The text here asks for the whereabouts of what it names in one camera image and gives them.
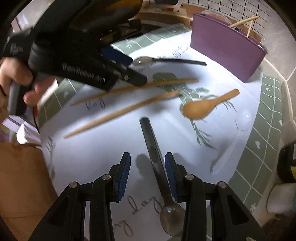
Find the person's left hand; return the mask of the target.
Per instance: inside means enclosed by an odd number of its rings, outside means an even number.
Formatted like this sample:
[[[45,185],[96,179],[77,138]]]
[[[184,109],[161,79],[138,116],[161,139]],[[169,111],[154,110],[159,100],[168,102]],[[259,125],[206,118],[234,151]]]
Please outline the person's left hand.
[[[25,104],[36,106],[47,89],[53,84],[55,77],[45,77],[35,84],[34,90],[24,95]],[[31,71],[15,58],[3,58],[1,60],[1,115],[6,115],[8,108],[8,96],[13,82],[28,86],[33,81]]]

